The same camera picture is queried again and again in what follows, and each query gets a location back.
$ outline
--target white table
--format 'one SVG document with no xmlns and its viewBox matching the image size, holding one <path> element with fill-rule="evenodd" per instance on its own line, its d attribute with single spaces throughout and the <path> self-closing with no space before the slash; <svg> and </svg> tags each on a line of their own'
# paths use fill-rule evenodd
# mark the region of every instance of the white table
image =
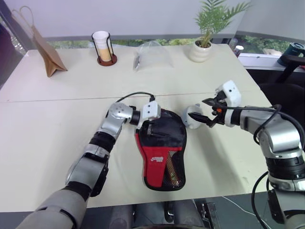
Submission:
<svg viewBox="0 0 305 229">
<path fill-rule="evenodd" d="M 186 106 L 213 95 L 156 99 L 161 107 L 180 114 Z M 242 105 L 270 105 L 260 91 L 242 92 L 242 96 Z M 115 99 L 107 98 L 0 103 L 0 212 L 32 211 L 63 188 L 70 165 L 82 154 L 113 102 Z M 139 108 L 148 98 L 124 102 Z M 210 115 L 210 107 L 202 104 L 202 108 Z M 186 184 L 179 191 L 158 192 L 142 181 L 142 157 L 134 140 L 134 126 L 125 125 L 111 152 L 104 189 L 89 200 L 89 207 L 249 193 L 267 170 L 260 147 L 239 127 L 202 126 L 187 134 Z M 258 191 L 264 189 L 264 184 L 259 185 Z"/>
<path fill-rule="evenodd" d="M 190 61 L 189 46 L 166 46 L 174 68 L 133 71 L 137 48 L 114 49 L 118 62 L 110 67 L 98 65 L 94 49 L 58 50 L 67 72 L 46 76 L 37 50 L 29 51 L 0 90 L 0 102 L 122 97 L 135 91 L 155 95 L 213 93 L 232 79 L 241 92 L 259 87 L 226 44 L 213 47 L 205 63 Z"/>
</svg>

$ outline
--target brown paper bag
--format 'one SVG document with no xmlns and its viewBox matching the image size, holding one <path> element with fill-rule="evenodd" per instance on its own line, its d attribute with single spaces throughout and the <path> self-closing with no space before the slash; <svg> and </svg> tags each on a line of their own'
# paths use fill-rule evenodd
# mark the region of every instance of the brown paper bag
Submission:
<svg viewBox="0 0 305 229">
<path fill-rule="evenodd" d="M 23 8 L 27 8 L 30 11 L 30 13 L 32 15 L 32 25 L 30 25 L 28 23 L 28 21 L 25 19 L 25 17 L 23 16 L 23 14 L 21 12 L 21 10 Z M 67 71 L 66 67 L 64 66 L 63 62 L 61 61 L 61 58 L 58 55 L 58 53 L 56 52 L 56 50 L 46 42 L 46 40 L 40 35 L 38 30 L 34 26 L 33 13 L 31 11 L 31 9 L 28 6 L 22 6 L 19 9 L 19 11 L 12 10 L 12 17 L 14 17 L 15 20 L 18 22 L 16 17 L 13 15 L 13 12 L 16 12 L 19 15 L 19 17 L 21 19 L 23 19 L 24 22 L 26 23 L 26 26 L 28 27 L 28 32 L 30 33 L 34 44 L 36 45 L 40 55 L 42 56 L 42 58 L 44 60 L 47 76 L 51 77 L 56 70 Z M 19 25 L 26 32 L 25 26 L 22 25 L 21 23 L 19 23 Z"/>
</svg>

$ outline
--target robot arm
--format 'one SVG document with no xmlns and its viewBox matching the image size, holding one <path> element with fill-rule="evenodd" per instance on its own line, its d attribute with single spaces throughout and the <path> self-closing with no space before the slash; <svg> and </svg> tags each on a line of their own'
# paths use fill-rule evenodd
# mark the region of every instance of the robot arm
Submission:
<svg viewBox="0 0 305 229">
<path fill-rule="evenodd" d="M 78 229 L 84 217 L 89 197 L 100 194 L 108 173 L 110 152 L 124 123 L 141 128 L 146 120 L 159 118 L 156 101 L 141 111 L 123 103 L 110 106 L 101 126 L 86 146 L 83 155 L 71 166 L 66 187 L 48 197 L 17 229 Z"/>
<path fill-rule="evenodd" d="M 305 222 L 305 163 L 302 157 L 300 133 L 282 114 L 275 114 L 271 108 L 238 107 L 241 95 L 232 81 L 216 89 L 216 97 L 203 100 L 212 106 L 215 119 L 198 113 L 189 113 L 196 121 L 213 127 L 222 124 L 241 129 L 255 135 L 266 158 L 268 178 L 274 190 L 269 191 L 269 204 L 274 219 L 285 223 L 286 228 L 298 228 L 292 225 L 300 220 Z M 272 118 L 263 128 L 261 126 Z"/>
</svg>

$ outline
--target black cable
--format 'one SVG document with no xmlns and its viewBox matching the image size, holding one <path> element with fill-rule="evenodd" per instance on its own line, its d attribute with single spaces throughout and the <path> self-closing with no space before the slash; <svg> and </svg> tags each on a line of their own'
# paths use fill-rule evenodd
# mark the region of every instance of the black cable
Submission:
<svg viewBox="0 0 305 229">
<path fill-rule="evenodd" d="M 253 189 L 252 189 L 252 194 L 251 194 L 251 205 L 252 205 L 252 209 L 253 209 L 253 212 L 257 218 L 257 220 L 260 222 L 260 224 L 262 225 L 262 227 L 264 229 L 268 229 L 268 227 L 264 224 L 264 222 L 262 221 L 261 217 L 259 216 L 257 210 L 256 210 L 256 207 L 255 207 L 255 191 L 256 191 L 256 188 L 259 184 L 259 182 L 261 182 L 261 180 L 268 174 L 268 172 L 265 172 L 264 174 L 262 174 L 256 181 L 256 183 L 254 184 L 253 186 Z"/>
<path fill-rule="evenodd" d="M 275 109 L 268 108 L 268 107 L 232 107 L 232 106 L 223 106 L 219 103 L 216 103 L 216 105 L 218 106 L 217 108 L 227 109 L 227 110 L 267 111 L 267 112 L 272 112 L 272 113 L 276 112 Z M 285 114 L 281 111 L 277 112 L 277 114 L 280 114 L 286 120 L 289 120 L 296 127 L 296 129 L 298 130 L 299 135 L 301 137 L 302 149 L 304 149 L 304 146 L 305 146 L 305 131 L 304 131 L 303 127 L 301 126 L 301 124 L 297 120 L 295 120 L 293 117 L 291 117 L 290 115 Z"/>
<path fill-rule="evenodd" d="M 267 180 L 266 180 L 266 189 L 267 189 L 267 191 L 269 191 L 269 178 L 267 178 Z"/>
<path fill-rule="evenodd" d="M 273 108 L 276 108 L 275 112 L 263 123 L 261 124 L 253 134 L 253 140 L 259 145 L 259 141 L 257 140 L 257 134 L 260 132 L 281 110 L 281 105 L 274 105 Z"/>
<path fill-rule="evenodd" d="M 153 94 L 151 94 L 151 93 L 148 93 L 148 92 L 134 92 L 134 93 L 131 93 L 131 94 L 128 94 L 128 95 L 122 97 L 121 99 L 117 100 L 116 102 L 118 103 L 118 102 L 122 101 L 123 99 L 126 99 L 127 97 L 130 97 L 130 96 L 135 95 L 135 94 L 147 94 L 147 95 L 150 95 L 149 102 L 155 100 L 155 96 Z"/>
</svg>

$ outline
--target white paper cup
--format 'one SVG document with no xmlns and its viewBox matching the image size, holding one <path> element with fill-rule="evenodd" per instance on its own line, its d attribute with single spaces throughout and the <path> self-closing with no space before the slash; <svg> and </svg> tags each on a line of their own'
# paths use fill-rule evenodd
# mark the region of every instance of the white paper cup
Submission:
<svg viewBox="0 0 305 229">
<path fill-rule="evenodd" d="M 110 61 L 111 54 L 113 54 L 113 50 L 111 49 L 110 42 L 108 42 L 108 46 L 107 46 L 107 38 L 109 37 L 109 33 L 106 31 L 97 31 L 92 34 L 92 37 L 102 61 L 106 61 L 106 62 Z"/>
</svg>

